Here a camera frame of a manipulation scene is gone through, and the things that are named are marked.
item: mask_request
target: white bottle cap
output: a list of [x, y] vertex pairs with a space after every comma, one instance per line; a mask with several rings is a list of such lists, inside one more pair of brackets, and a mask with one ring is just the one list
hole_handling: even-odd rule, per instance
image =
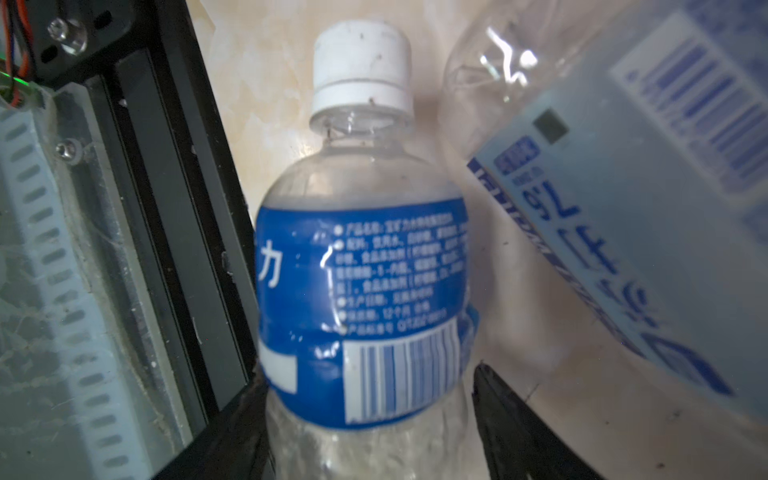
[[351, 20], [315, 41], [312, 115], [346, 105], [379, 105], [413, 117], [411, 45], [384, 22]]

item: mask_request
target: bottle body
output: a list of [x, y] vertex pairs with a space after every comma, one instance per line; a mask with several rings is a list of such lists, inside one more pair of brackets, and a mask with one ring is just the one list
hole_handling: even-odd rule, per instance
[[618, 341], [761, 422], [764, 18], [744, 2], [498, 3], [452, 53], [440, 115]]
[[[350, 130], [350, 113], [362, 130]], [[461, 192], [408, 155], [391, 135], [399, 119], [383, 117], [375, 107], [328, 114], [323, 149], [281, 176], [257, 219], [279, 478], [440, 478], [464, 435], [460, 373], [476, 325], [465, 314]], [[286, 357], [295, 380], [284, 381]]]

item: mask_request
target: clear plastic bottle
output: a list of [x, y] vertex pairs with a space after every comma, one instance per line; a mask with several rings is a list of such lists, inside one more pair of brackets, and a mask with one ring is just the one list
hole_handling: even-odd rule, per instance
[[[323, 149], [285, 171], [257, 218], [259, 352], [273, 387], [267, 427], [282, 480], [441, 478], [464, 435], [460, 373], [476, 327], [464, 314], [466, 212], [461, 191], [398, 142], [413, 122], [409, 49], [399, 30], [381, 22], [343, 22], [319, 36], [310, 126], [325, 137]], [[441, 225], [448, 229], [438, 232]], [[419, 241], [425, 235], [455, 254], [435, 257], [455, 273], [430, 270], [423, 253], [438, 247]], [[426, 278], [417, 280], [419, 272], [430, 271], [434, 283], [413, 286]], [[292, 284], [281, 293], [286, 276]], [[445, 308], [451, 318], [437, 319]], [[433, 314], [431, 324], [415, 321]], [[430, 340], [434, 332], [441, 342]], [[420, 353], [416, 343], [425, 347]], [[365, 366], [352, 358], [360, 346], [376, 356], [361, 354]], [[388, 371], [382, 365], [390, 353]], [[371, 371], [369, 359], [376, 385], [363, 381], [361, 400], [351, 378]], [[434, 369], [427, 372], [427, 364]], [[430, 379], [434, 388], [425, 392]], [[368, 412], [363, 407], [354, 418], [353, 402]]]
[[768, 419], [763, 2], [495, 2], [445, 69], [473, 174], [632, 353]]

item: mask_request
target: bottle label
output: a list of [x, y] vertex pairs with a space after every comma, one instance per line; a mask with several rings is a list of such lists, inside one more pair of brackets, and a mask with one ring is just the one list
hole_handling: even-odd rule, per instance
[[259, 355], [285, 406], [355, 429], [396, 422], [458, 382], [466, 302], [461, 199], [375, 210], [262, 207]]
[[618, 341], [763, 416], [766, 18], [636, 2], [468, 165]]

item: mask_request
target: floor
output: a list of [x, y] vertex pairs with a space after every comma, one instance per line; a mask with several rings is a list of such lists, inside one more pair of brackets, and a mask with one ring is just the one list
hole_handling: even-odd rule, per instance
[[[768, 436], [625, 355], [506, 217], [437, 131], [442, 68], [472, 0], [188, 0], [251, 216], [296, 159], [320, 147], [308, 127], [315, 37], [379, 18], [411, 39], [417, 128], [406, 147], [447, 169], [472, 222], [475, 363], [509, 385], [605, 478], [768, 478]], [[455, 478], [488, 477], [478, 434]]]

